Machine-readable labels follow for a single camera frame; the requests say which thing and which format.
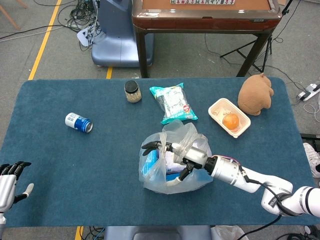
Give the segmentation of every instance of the brown stuffed animal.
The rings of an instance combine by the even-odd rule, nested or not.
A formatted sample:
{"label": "brown stuffed animal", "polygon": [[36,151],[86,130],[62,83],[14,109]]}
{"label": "brown stuffed animal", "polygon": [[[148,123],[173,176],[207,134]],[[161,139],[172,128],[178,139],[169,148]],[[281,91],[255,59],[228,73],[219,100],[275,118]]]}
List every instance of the brown stuffed animal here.
{"label": "brown stuffed animal", "polygon": [[244,81],[238,96],[238,106],[246,114],[257,116],[261,109],[271,107],[274,91],[271,81],[263,74],[253,75]]}

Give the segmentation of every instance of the tripod stand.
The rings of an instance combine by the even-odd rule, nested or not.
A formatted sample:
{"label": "tripod stand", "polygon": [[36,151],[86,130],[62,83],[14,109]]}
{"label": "tripod stand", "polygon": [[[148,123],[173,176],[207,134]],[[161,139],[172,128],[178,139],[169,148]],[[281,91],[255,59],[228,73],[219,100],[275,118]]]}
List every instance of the tripod stand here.
{"label": "tripod stand", "polygon": [[[289,13],[289,6],[291,5],[293,0],[289,0],[288,4],[284,7],[284,9],[282,10],[282,16],[286,15],[287,13]],[[223,58],[224,56],[227,56],[229,54],[232,54],[234,52],[237,52],[238,54],[240,54],[243,58],[247,58],[246,55],[244,55],[240,49],[243,49],[245,48],[246,46],[249,46],[251,44],[254,44],[257,40],[254,40],[254,41],[251,41],[241,47],[238,47],[232,51],[229,51],[227,52],[226,54],[223,54],[220,56],[220,58]],[[268,59],[268,54],[269,54],[269,50],[270,50],[270,55],[272,54],[272,42],[273,42],[273,39],[272,39],[272,34],[269,36],[267,42],[266,42],[266,50],[265,50],[265,53],[264,53],[264,59],[263,59],[263,65],[262,65],[262,68],[259,68],[257,65],[255,65],[254,63],[252,64],[252,66],[257,69],[260,73],[263,73],[265,71],[265,66],[266,66],[266,62],[267,62],[267,59]]]}

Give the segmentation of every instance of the shoe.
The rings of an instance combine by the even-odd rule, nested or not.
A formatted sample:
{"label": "shoe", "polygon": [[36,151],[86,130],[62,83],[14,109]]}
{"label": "shoe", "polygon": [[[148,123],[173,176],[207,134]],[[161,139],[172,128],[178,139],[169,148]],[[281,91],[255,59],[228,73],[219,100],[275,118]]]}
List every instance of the shoe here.
{"label": "shoe", "polygon": [[316,179],[320,178],[320,153],[316,152],[309,143],[305,142],[303,147],[309,161],[312,176]]}

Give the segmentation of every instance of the yellow floor line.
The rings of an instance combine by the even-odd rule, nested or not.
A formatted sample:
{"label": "yellow floor line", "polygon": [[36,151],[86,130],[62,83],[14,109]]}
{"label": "yellow floor line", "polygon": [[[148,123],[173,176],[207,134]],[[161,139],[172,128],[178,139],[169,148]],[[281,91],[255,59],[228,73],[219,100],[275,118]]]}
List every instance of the yellow floor line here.
{"label": "yellow floor line", "polygon": [[109,67],[108,67],[108,71],[106,72],[106,77],[105,77],[106,79],[111,79],[112,69],[113,69],[112,66],[109,66]]}
{"label": "yellow floor line", "polygon": [[[62,0],[57,0],[57,2],[56,2],[57,6],[55,6],[55,8],[53,10],[52,17],[50,19],[49,25],[53,25],[54,24],[56,16],[57,16],[57,13],[58,13],[58,9],[59,9],[58,5],[61,4],[61,1]],[[45,47],[46,47],[46,44],[47,44],[51,29],[52,29],[52,26],[48,26],[47,32],[44,35],[41,47],[39,49],[38,55],[35,58],[35,61],[34,61],[34,64],[33,64],[33,67],[32,67],[32,70],[30,72],[28,80],[33,80],[34,77],[35,77],[35,74],[36,74],[39,62],[41,60],[42,54],[44,53],[44,50],[45,50]]]}
{"label": "yellow floor line", "polygon": [[74,240],[81,240],[83,231],[84,231],[84,226],[77,226]]}

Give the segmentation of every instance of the can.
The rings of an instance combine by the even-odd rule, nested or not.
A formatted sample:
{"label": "can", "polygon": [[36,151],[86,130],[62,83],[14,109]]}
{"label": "can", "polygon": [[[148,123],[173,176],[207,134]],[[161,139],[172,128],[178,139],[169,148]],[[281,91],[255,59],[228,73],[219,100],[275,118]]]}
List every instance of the can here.
{"label": "can", "polygon": [[83,133],[89,133],[92,130],[92,127],[94,126],[94,124],[90,119],[80,116],[78,114],[75,114],[73,112],[70,112],[65,117],[64,122],[65,122],[65,125],[73,129],[79,130]]}

